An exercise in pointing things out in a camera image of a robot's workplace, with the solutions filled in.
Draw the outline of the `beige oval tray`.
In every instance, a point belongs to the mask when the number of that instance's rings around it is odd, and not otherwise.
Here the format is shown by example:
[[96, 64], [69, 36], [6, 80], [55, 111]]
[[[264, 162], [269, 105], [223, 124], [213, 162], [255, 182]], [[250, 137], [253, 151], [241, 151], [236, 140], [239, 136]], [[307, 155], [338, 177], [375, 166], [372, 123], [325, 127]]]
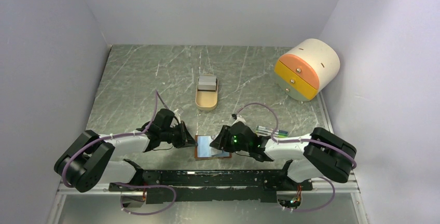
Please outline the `beige oval tray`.
[[217, 84], [216, 91], [198, 91], [196, 84], [196, 96], [195, 103], [199, 110], [211, 111], [217, 107], [218, 103], [218, 88], [219, 82]]

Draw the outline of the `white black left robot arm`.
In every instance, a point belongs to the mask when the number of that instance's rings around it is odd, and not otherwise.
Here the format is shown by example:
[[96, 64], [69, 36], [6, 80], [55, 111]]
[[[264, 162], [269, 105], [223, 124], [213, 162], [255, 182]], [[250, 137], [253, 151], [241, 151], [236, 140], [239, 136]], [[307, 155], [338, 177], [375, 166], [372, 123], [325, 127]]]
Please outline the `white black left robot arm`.
[[55, 162], [54, 171], [65, 186], [79, 192], [87, 192], [97, 184], [136, 191], [147, 184], [144, 170], [122, 156], [154, 151], [162, 142], [174, 148], [197, 145], [185, 122], [163, 108], [151, 121], [130, 133], [100, 135], [85, 130]]

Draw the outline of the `brown leather card holder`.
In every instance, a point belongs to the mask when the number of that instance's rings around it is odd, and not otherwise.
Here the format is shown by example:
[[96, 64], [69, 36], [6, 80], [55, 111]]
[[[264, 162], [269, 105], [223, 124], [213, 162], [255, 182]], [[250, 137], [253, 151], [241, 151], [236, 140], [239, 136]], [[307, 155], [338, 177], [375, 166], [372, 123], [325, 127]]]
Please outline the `brown leather card holder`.
[[196, 135], [195, 141], [197, 146], [195, 148], [196, 160], [214, 160], [214, 159], [229, 159], [232, 157], [230, 152], [218, 150], [210, 146], [216, 138], [215, 135]]

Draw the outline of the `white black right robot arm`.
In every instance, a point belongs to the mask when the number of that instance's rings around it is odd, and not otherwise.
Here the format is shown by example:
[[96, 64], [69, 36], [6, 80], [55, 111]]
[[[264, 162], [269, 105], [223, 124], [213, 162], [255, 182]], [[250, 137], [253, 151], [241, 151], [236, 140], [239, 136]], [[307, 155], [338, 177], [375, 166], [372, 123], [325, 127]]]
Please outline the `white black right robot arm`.
[[244, 151], [259, 162], [287, 160], [287, 171], [280, 176], [280, 184], [287, 190], [318, 177], [346, 183], [356, 167], [357, 149], [321, 127], [303, 136], [273, 138], [258, 135], [242, 121], [236, 121], [232, 126], [224, 125], [210, 147], [229, 153]]

